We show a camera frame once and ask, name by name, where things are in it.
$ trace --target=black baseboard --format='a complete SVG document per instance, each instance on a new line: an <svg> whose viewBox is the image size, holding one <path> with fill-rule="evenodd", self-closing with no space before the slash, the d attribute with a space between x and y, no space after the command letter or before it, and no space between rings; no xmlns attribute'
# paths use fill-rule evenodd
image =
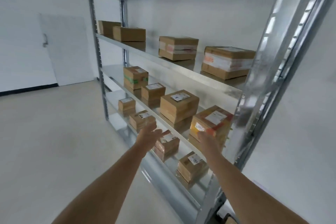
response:
<svg viewBox="0 0 336 224"><path fill-rule="evenodd" d="M109 87L107 87L106 84L104 84L104 86L109 92L111 92L111 89Z"/></svg>
<svg viewBox="0 0 336 224"><path fill-rule="evenodd" d="M0 92L0 97L11 95L11 94L19 94L19 93L24 93L24 92L29 92L29 91L35 91L35 90L44 90L44 89L49 89L49 88L54 88L54 87L58 87L58 83L18 89L18 90L3 91L3 92Z"/></svg>

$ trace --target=door handle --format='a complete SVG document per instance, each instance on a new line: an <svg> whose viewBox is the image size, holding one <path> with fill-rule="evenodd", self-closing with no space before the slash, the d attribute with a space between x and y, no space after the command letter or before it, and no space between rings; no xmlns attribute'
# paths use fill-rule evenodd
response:
<svg viewBox="0 0 336 224"><path fill-rule="evenodd" d="M44 43L42 44L42 46L43 46L44 48L46 48L47 45L48 45L48 38L47 38L47 35L46 35L46 34L43 34L43 38L44 38Z"/></svg>

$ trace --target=human arm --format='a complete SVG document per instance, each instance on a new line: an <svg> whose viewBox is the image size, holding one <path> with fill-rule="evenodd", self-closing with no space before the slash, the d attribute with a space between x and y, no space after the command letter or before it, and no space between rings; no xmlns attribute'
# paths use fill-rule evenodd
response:
<svg viewBox="0 0 336 224"><path fill-rule="evenodd" d="M241 224L308 224L225 159L214 137L205 132L198 136L202 153Z"/></svg>
<svg viewBox="0 0 336 224"><path fill-rule="evenodd" d="M145 126L140 131L136 143L112 167L84 189L52 224L115 223L142 158L159 138L169 133L155 129L156 123Z"/></svg>

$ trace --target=white door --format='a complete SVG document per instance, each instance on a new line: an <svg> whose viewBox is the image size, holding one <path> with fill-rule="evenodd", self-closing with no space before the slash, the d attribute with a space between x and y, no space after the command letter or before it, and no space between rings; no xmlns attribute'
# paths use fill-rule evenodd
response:
<svg viewBox="0 0 336 224"><path fill-rule="evenodd" d="M84 18L40 14L39 20L58 85L92 81Z"/></svg>

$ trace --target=floor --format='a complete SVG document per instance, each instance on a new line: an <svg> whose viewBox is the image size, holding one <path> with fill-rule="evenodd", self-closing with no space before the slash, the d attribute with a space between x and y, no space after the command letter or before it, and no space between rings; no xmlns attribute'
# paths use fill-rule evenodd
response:
<svg viewBox="0 0 336 224"><path fill-rule="evenodd" d="M48 224L127 147L96 81L0 98L0 223ZM138 172L117 223L180 223Z"/></svg>

